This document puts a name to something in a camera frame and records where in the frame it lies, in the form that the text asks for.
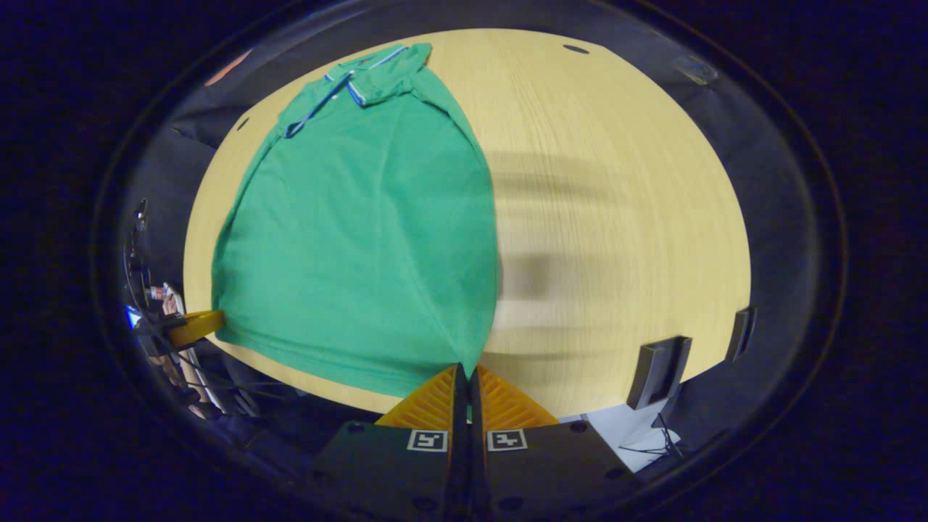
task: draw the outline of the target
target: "black bracket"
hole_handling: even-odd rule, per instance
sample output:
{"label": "black bracket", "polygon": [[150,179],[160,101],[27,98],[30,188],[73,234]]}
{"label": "black bracket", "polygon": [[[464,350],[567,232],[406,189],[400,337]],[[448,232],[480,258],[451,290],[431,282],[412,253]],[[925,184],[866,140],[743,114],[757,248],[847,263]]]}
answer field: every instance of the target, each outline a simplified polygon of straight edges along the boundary
{"label": "black bracket", "polygon": [[358,520],[466,520],[470,431],[460,365],[454,390],[451,430],[343,424],[309,471],[314,502]]}
{"label": "black bracket", "polygon": [[690,337],[672,337],[641,347],[635,380],[627,404],[638,410],[672,397],[680,388],[680,377],[690,356]]}
{"label": "black bracket", "polygon": [[728,353],[725,360],[734,362],[748,349],[748,341],[754,332],[754,323],[757,321],[757,308],[747,307],[735,314],[735,326],[731,331],[731,342],[728,343]]}
{"label": "black bracket", "polygon": [[309,472],[313,500],[361,520],[443,520],[449,435],[346,423]]}
{"label": "black bracket", "polygon": [[474,472],[484,492],[475,496],[474,512],[483,520],[587,519],[639,486],[585,421],[486,435]]}

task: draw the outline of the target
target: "light wood tabletop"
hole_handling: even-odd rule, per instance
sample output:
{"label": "light wood tabletop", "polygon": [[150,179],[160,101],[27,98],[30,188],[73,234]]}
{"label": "light wood tabletop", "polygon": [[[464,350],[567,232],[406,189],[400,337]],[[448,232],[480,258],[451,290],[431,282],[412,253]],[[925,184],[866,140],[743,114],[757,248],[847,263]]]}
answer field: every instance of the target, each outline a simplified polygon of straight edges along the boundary
{"label": "light wood tabletop", "polygon": [[[734,189],[689,116],[601,46],[498,29],[399,41],[420,42],[432,44],[427,65],[467,115],[493,178],[501,283],[481,363],[562,417],[625,403],[644,344],[691,337],[684,380],[720,362],[749,304],[750,255]],[[216,238],[277,115],[335,63],[396,43],[308,72],[242,114],[190,215],[188,309],[211,306]],[[323,398],[379,412],[401,399],[210,338]]]}

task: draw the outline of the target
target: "cable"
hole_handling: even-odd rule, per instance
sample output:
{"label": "cable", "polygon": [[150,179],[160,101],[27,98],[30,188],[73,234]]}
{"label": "cable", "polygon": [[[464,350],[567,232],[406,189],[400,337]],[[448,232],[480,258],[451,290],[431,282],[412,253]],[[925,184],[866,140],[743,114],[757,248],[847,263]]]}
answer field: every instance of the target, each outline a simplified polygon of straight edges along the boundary
{"label": "cable", "polygon": [[680,451],[680,448],[677,447],[676,442],[670,437],[670,432],[667,430],[667,424],[664,422],[664,416],[660,413],[657,414],[657,418],[661,421],[661,427],[664,429],[664,440],[669,448],[673,448],[677,452],[677,456],[681,459],[683,458],[683,452]]}
{"label": "cable", "polygon": [[[200,370],[201,372],[204,372],[204,373],[210,375],[213,379],[218,379],[218,380],[220,380],[220,381],[226,381],[226,382],[228,383],[228,385],[226,385],[225,387],[215,388],[215,389],[226,389],[226,390],[240,389],[240,390],[245,390],[245,391],[247,391],[247,392],[249,392],[249,393],[253,393],[253,394],[255,394],[255,395],[260,395],[260,396],[270,397],[270,398],[277,398],[277,399],[280,399],[280,400],[286,400],[286,399],[283,398],[283,397],[279,397],[279,396],[276,396],[276,395],[271,394],[271,393],[266,393],[266,392],[263,392],[263,391],[261,391],[261,390],[254,390],[254,389],[247,388],[247,387],[245,387],[245,385],[237,385],[237,384],[235,384],[234,382],[232,382],[231,380],[226,379],[225,377],[223,377],[223,376],[221,376],[221,375],[218,375],[218,374],[216,374],[216,373],[214,373],[214,372],[212,372],[212,371],[210,371],[210,370],[207,370],[207,369],[203,368],[203,367],[200,366],[199,364],[194,364],[193,362],[190,362],[190,359],[187,359],[186,357],[184,357],[183,355],[181,355],[179,352],[176,353],[176,356],[179,357],[181,360],[186,361],[187,364],[189,364],[190,366],[194,367],[195,369]],[[205,389],[205,388],[208,388],[208,387],[211,387],[211,386],[215,386],[215,385],[204,385],[204,384],[201,384],[201,383],[195,383],[194,386],[199,386],[199,387],[202,387],[202,388]]]}
{"label": "cable", "polygon": [[[163,338],[163,336],[159,334],[158,330],[155,329],[153,321],[152,321],[151,319],[148,318],[148,311],[138,304],[138,297],[135,295],[135,290],[133,289],[132,280],[130,279],[130,276],[129,276],[129,259],[128,259],[128,255],[127,255],[127,252],[126,252],[127,247],[128,247],[128,244],[126,243],[126,241],[123,241],[123,242],[122,242],[122,270],[123,270],[123,272],[125,272],[125,282],[126,282],[126,286],[127,286],[128,289],[129,289],[129,295],[130,295],[130,297],[132,297],[132,303],[133,303],[133,305],[135,305],[135,309],[138,310],[138,315],[139,315],[139,316],[141,317],[141,319],[146,323],[146,325],[148,326],[148,328],[151,330],[152,334],[157,335],[157,336],[159,337],[159,339],[160,339],[163,343],[165,343],[167,346],[171,346],[172,343],[170,343],[167,339]],[[207,370],[207,369],[201,367],[199,364],[194,364],[193,362],[190,361],[190,359],[187,359],[186,357],[184,357],[183,355],[181,355],[179,352],[175,353],[175,355],[176,355],[177,357],[179,357],[180,359],[186,361],[186,362],[187,362],[188,364],[190,364],[194,369],[197,369],[197,370],[200,370],[201,372],[207,373],[207,374],[209,374],[212,378],[218,379],[218,380],[220,380],[220,381],[225,381],[225,382],[227,382],[227,383],[229,383],[229,384],[231,385],[230,387],[228,387],[228,388],[223,388],[223,389],[243,389],[243,390],[245,390],[245,391],[254,393],[255,395],[261,395],[261,396],[270,397],[270,398],[277,398],[277,399],[281,399],[281,400],[284,399],[284,398],[282,398],[282,397],[276,396],[276,395],[274,395],[274,394],[265,393],[265,392],[260,391],[260,390],[254,390],[254,389],[246,388],[246,387],[244,387],[244,386],[238,386],[238,385],[236,385],[234,382],[232,382],[231,380],[226,379],[225,377],[223,377],[223,376],[221,376],[221,375],[218,375],[218,374],[216,374],[215,372],[211,372],[211,371],[209,371],[209,370]],[[213,385],[204,385],[204,384],[202,384],[202,383],[196,383],[195,385],[196,385],[196,386],[200,386],[200,387],[202,387],[203,389],[209,389],[209,388],[211,388],[211,387],[213,386]]]}

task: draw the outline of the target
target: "screw hole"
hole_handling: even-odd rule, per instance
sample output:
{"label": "screw hole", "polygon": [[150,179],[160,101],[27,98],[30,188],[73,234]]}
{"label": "screw hole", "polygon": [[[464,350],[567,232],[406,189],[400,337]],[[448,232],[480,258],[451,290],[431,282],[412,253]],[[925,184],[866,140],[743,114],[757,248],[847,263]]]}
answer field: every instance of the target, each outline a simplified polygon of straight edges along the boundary
{"label": "screw hole", "polygon": [[588,55],[588,54],[589,54],[589,51],[587,51],[586,49],[584,49],[584,48],[582,48],[582,47],[578,47],[578,46],[568,46],[567,44],[564,44],[564,48],[565,48],[565,49],[570,49],[570,50],[572,50],[573,52],[580,53],[580,54],[582,54],[582,55]]}
{"label": "screw hole", "polygon": [[503,511],[516,511],[522,507],[522,498],[521,497],[507,497],[499,501],[499,509]]}
{"label": "screw hole", "polygon": [[613,469],[606,472],[606,478],[609,480],[615,480],[616,478],[621,478],[625,475],[625,469],[621,467],[614,467]]}
{"label": "screw hole", "polygon": [[423,497],[413,499],[412,505],[419,511],[435,511],[435,508],[438,507],[434,500]]}

